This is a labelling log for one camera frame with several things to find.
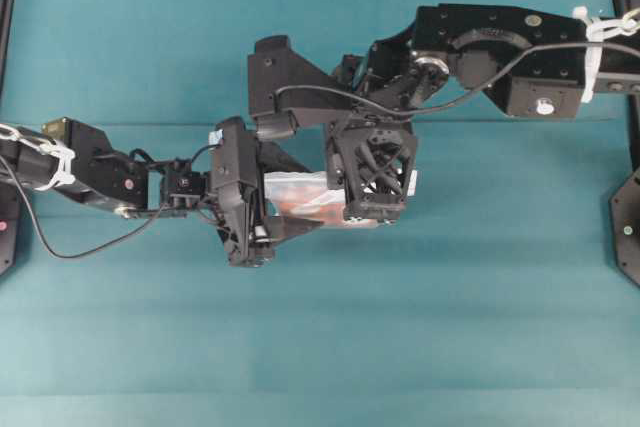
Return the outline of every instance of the teal surface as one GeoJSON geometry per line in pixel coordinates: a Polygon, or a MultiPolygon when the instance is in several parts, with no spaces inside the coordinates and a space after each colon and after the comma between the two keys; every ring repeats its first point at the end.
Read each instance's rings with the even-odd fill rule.
{"type": "MultiPolygon", "coordinates": [[[[611,11],[16,0],[0,120],[68,115],[123,150],[186,156],[213,123],[245,114],[258,38],[288,33],[330,70],[437,2],[611,11]]],[[[320,231],[259,270],[227,267],[196,218],[68,263],[25,222],[0,279],[0,426],[635,427],[640,290],[614,265],[606,207],[630,171],[623,112],[604,96],[575,122],[513,122],[478,99],[423,119],[400,223],[320,231]]],[[[320,139],[286,147],[320,168],[320,139]]],[[[53,194],[37,209],[66,252],[132,227],[53,194]]]]}

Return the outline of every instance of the black robotic arm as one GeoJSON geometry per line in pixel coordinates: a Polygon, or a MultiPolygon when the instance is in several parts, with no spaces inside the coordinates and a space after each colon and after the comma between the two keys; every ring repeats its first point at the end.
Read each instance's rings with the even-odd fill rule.
{"type": "MultiPolygon", "coordinates": [[[[273,258],[281,242],[322,225],[269,215],[264,174],[308,172],[277,140],[321,125],[327,188],[344,190],[344,218],[394,223],[407,207],[418,148],[414,116],[483,93],[508,116],[573,118],[594,92],[637,92],[639,18],[638,10],[594,19],[584,10],[562,17],[518,7],[425,6],[407,29],[374,42],[364,56],[345,55],[331,75],[297,54],[288,37],[269,37],[248,59],[255,131],[239,117],[216,125],[197,153],[210,153],[209,172],[193,171],[193,159],[157,162],[139,149],[119,152],[104,132],[61,119],[41,133],[0,127],[0,180],[18,180],[21,193],[53,188],[72,201],[147,222],[202,215],[232,265],[257,266],[273,258]],[[425,107],[452,77],[467,93],[425,107]],[[154,209],[148,206],[151,171],[162,175],[154,209]]],[[[640,239],[636,244],[640,259],[640,239]]],[[[640,281],[640,267],[625,271],[640,281]]]]}

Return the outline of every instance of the wire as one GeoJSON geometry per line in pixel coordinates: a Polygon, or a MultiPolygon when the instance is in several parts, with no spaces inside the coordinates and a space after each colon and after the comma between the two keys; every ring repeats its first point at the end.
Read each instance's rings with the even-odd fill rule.
{"type": "Polygon", "coordinates": [[[378,102],[375,102],[375,101],[370,100],[370,99],[365,99],[365,98],[360,97],[359,95],[353,94],[351,92],[347,92],[347,91],[340,90],[340,89],[334,89],[332,87],[324,87],[324,86],[321,86],[321,85],[306,85],[306,84],[302,84],[302,85],[285,85],[284,87],[280,87],[279,89],[277,89],[275,91],[275,96],[276,96],[276,98],[278,98],[284,92],[287,92],[287,91],[290,91],[290,90],[318,90],[318,91],[322,91],[322,92],[329,92],[329,93],[333,93],[333,94],[336,94],[336,95],[341,95],[343,97],[347,97],[347,98],[356,100],[358,102],[361,102],[362,104],[368,105],[368,106],[373,107],[373,108],[375,108],[375,109],[377,109],[379,111],[382,111],[382,112],[384,112],[386,114],[391,114],[391,115],[394,115],[394,116],[409,117],[409,116],[418,115],[418,114],[431,114],[431,113],[434,113],[434,112],[440,112],[440,111],[443,111],[443,110],[451,109],[451,108],[456,107],[456,106],[462,104],[463,102],[469,100],[471,97],[479,94],[484,89],[489,87],[489,85],[494,84],[495,82],[500,80],[502,77],[507,75],[516,65],[518,65],[520,62],[522,62],[522,60],[525,57],[528,57],[531,54],[534,54],[536,52],[547,51],[547,50],[584,49],[584,48],[589,48],[589,47],[600,47],[600,48],[603,48],[603,49],[616,50],[618,52],[629,54],[631,56],[634,56],[634,57],[640,59],[640,50],[634,49],[632,47],[627,47],[626,45],[616,44],[616,43],[613,43],[613,42],[587,42],[587,41],[584,41],[584,42],[563,42],[563,43],[556,43],[556,44],[535,45],[533,47],[529,47],[526,50],[523,50],[517,57],[515,57],[513,60],[511,60],[509,63],[507,63],[493,77],[485,80],[484,82],[482,82],[481,84],[477,85],[476,87],[474,87],[473,89],[469,90],[468,92],[466,92],[465,94],[461,95],[460,97],[457,97],[457,98],[455,98],[453,100],[450,100],[449,102],[446,102],[444,104],[434,105],[432,107],[426,107],[424,109],[411,109],[411,110],[395,111],[393,109],[385,107],[384,105],[382,105],[382,104],[380,104],[378,102]]]}
{"type": "Polygon", "coordinates": [[[133,149],[131,152],[129,152],[129,158],[131,160],[135,160],[136,155],[142,157],[147,164],[155,164],[156,162],[155,160],[153,160],[153,157],[151,157],[144,149],[133,149]]]}
{"type": "Polygon", "coordinates": [[[4,168],[7,169],[7,172],[9,173],[9,177],[11,177],[11,180],[13,180],[13,182],[16,184],[16,188],[18,189],[18,192],[20,193],[22,200],[24,200],[25,206],[27,207],[27,211],[29,212],[29,216],[31,217],[31,222],[33,223],[33,227],[36,230],[36,234],[38,235],[40,242],[42,243],[42,245],[44,246],[44,248],[49,254],[51,254],[53,257],[57,257],[58,259],[63,259],[63,260],[81,259],[83,257],[88,257],[89,255],[98,253],[108,247],[124,242],[125,240],[128,240],[131,237],[134,237],[135,235],[138,235],[142,233],[144,230],[146,230],[153,222],[155,222],[160,217],[160,214],[167,209],[166,205],[160,206],[160,208],[157,210],[157,212],[153,214],[152,217],[150,217],[145,223],[143,223],[136,229],[120,237],[117,237],[113,240],[110,240],[109,242],[106,242],[102,245],[94,247],[93,249],[87,250],[85,252],[80,252],[79,254],[72,254],[72,255],[60,254],[55,250],[53,250],[49,245],[49,242],[47,242],[47,239],[45,238],[44,233],[42,232],[40,221],[38,220],[38,217],[36,216],[35,210],[33,208],[33,204],[31,203],[31,201],[29,200],[29,197],[24,191],[24,187],[22,187],[22,184],[18,180],[18,176],[16,175],[15,170],[13,169],[13,167],[11,167],[11,165],[3,155],[0,155],[0,162],[2,163],[4,168]]]}
{"type": "Polygon", "coordinates": [[[206,152],[209,149],[215,149],[216,147],[218,147],[218,144],[210,144],[210,145],[205,145],[204,147],[200,147],[195,154],[193,154],[193,157],[191,157],[191,160],[189,161],[189,165],[193,165],[193,163],[198,159],[198,157],[200,157],[200,155],[202,155],[203,152],[206,152]]]}

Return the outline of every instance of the metal bracket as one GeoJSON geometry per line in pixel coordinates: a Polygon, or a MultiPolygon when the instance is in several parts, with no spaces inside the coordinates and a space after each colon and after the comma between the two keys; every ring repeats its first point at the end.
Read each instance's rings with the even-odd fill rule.
{"type": "MultiPolygon", "coordinates": [[[[640,6],[640,0],[613,0],[617,16],[640,6]]],[[[618,267],[640,285],[640,96],[629,96],[629,153],[634,173],[609,205],[618,267]]]]}
{"type": "Polygon", "coordinates": [[[16,188],[0,184],[0,275],[13,265],[20,220],[20,198],[16,188]]]}
{"type": "Polygon", "coordinates": [[[609,202],[618,267],[640,285],[640,169],[609,202]]]}
{"type": "MultiPolygon", "coordinates": [[[[11,30],[13,0],[0,0],[0,99],[11,30]]],[[[13,265],[20,220],[20,197],[15,187],[0,185],[0,275],[13,265]]]]}

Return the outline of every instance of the white cable tie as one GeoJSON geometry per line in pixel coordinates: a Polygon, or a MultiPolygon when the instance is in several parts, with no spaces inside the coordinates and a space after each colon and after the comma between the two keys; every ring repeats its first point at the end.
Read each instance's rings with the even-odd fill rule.
{"type": "Polygon", "coordinates": [[[16,142],[20,139],[22,134],[15,127],[11,127],[7,124],[0,124],[0,140],[10,140],[16,142]]]}
{"type": "MultiPolygon", "coordinates": [[[[589,42],[604,42],[618,35],[630,36],[640,30],[640,23],[635,20],[639,13],[640,9],[635,9],[620,19],[600,20],[599,17],[589,17],[588,9],[580,6],[573,9],[572,17],[587,26],[586,37],[589,42]]],[[[593,99],[601,63],[602,47],[588,47],[584,58],[584,92],[581,99],[585,104],[593,99]]]]}
{"type": "Polygon", "coordinates": [[[76,157],[76,153],[73,150],[57,140],[54,140],[53,144],[41,144],[38,150],[57,158],[59,162],[58,170],[53,174],[49,183],[42,187],[37,187],[35,190],[45,191],[62,185],[71,185],[76,181],[75,175],[71,173],[71,161],[76,157]]]}

